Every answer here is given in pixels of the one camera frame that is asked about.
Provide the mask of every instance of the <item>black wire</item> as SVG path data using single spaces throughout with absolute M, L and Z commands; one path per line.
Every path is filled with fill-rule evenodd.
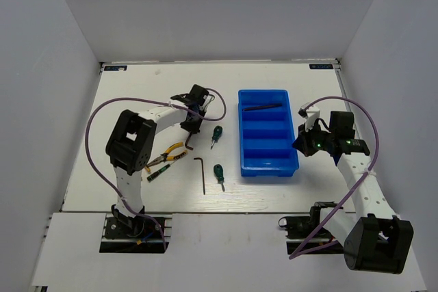
M 315 123 L 318 123 L 318 121 L 320 121 L 320 122 L 322 123 L 322 125 L 324 126 L 324 128 L 325 128 L 327 131 L 330 131 L 329 126 L 327 126 L 327 123 L 326 123 L 323 119 L 318 118 L 318 119 L 315 120 Z

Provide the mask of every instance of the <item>gray wall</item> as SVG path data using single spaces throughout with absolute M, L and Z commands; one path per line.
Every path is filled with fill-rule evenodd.
M 374 0 L 342 60 L 347 93 L 376 120 L 379 181 L 413 224 L 428 291 L 438 291 L 437 22 L 438 0 Z
M 344 54 L 372 0 L 66 0 L 97 59 Z
M 27 291 L 99 80 L 65 0 L 0 0 L 0 290 Z

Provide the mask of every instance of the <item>yellow handle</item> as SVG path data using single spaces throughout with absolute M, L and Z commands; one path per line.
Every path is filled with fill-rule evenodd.
M 183 157 L 185 157 L 188 154 L 187 150 L 184 150 L 184 152 L 179 153 L 178 155 L 174 155 L 173 157 L 167 157 L 167 161 L 176 161 L 179 159 L 182 159 Z
M 176 149 L 176 148 L 178 148 L 178 147 L 182 147 L 182 146 L 184 146 L 184 143 L 183 143 L 183 142 L 179 142 L 179 143 L 173 144 L 171 147 L 169 147 L 169 148 L 165 151 L 165 153 L 169 154 L 169 153 L 172 152 L 174 149 Z

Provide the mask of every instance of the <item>pliers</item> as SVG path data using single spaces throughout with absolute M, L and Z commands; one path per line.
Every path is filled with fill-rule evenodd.
M 182 146 L 184 146 L 183 142 L 173 144 L 166 151 L 164 151 L 164 153 L 161 154 L 159 157 L 157 157 L 156 159 L 154 159 L 151 162 L 149 162 L 148 164 L 146 164 L 144 169 L 147 172 L 151 172 L 151 169 L 149 169 L 149 167 L 152 167 L 153 165 L 157 165 L 157 164 L 160 164 L 161 162 L 166 162 L 166 161 L 176 161 L 176 160 L 179 160 L 179 159 L 185 157 L 188 153 L 187 150 L 184 150 L 183 152 L 179 153 L 178 155 L 169 156 L 170 152 L 172 152 L 174 149 L 182 147 Z

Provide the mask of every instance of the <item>white work surface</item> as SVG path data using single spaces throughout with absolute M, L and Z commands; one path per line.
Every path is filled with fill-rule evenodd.
M 426 289 L 412 250 L 400 275 L 350 271 L 342 254 L 290 261 L 277 220 L 272 214 L 176 214 L 165 254 L 99 254 L 105 214 L 55 213 L 32 285 L 48 292 Z
M 308 64 L 269 63 L 199 63 L 128 65 L 126 71 L 103 71 L 93 109 L 111 98 L 130 96 L 167 102 L 175 94 L 189 92 L 193 84 L 219 91 L 227 102 L 227 116 L 221 122 L 203 121 L 201 132 L 193 135 L 188 156 L 176 162 L 152 183 L 143 172 L 142 198 L 146 212 L 308 212 L 315 201 L 339 201 L 347 193 L 346 183 L 333 159 L 325 152 L 305 158 L 298 154 L 300 168 L 293 177 L 255 177 L 240 175 L 239 120 L 237 93 L 241 89 L 284 89 L 289 92 L 295 135 L 304 120 L 298 115 L 301 105 L 323 96 L 341 96 L 334 70 L 310 70 Z M 94 119 L 90 134 L 90 149 L 97 167 L 115 182 L 105 145 L 116 120 L 125 109 L 144 111 L 154 105 L 137 102 L 117 102 L 104 107 Z M 342 101 L 318 104 L 322 117 L 329 122 L 330 111 L 345 111 Z M 222 103 L 209 106 L 207 116 L 217 118 Z M 214 127 L 224 131 L 219 142 L 210 150 Z M 155 136 L 154 159 L 167 147 L 185 141 L 188 133 L 179 125 Z M 205 188 L 203 195 L 200 161 L 204 159 Z M 217 184 L 213 166 L 224 168 L 225 192 Z M 116 194 L 92 170 L 84 144 L 77 155 L 70 177 L 63 211 L 110 211 Z M 351 201 L 344 208 L 354 211 Z

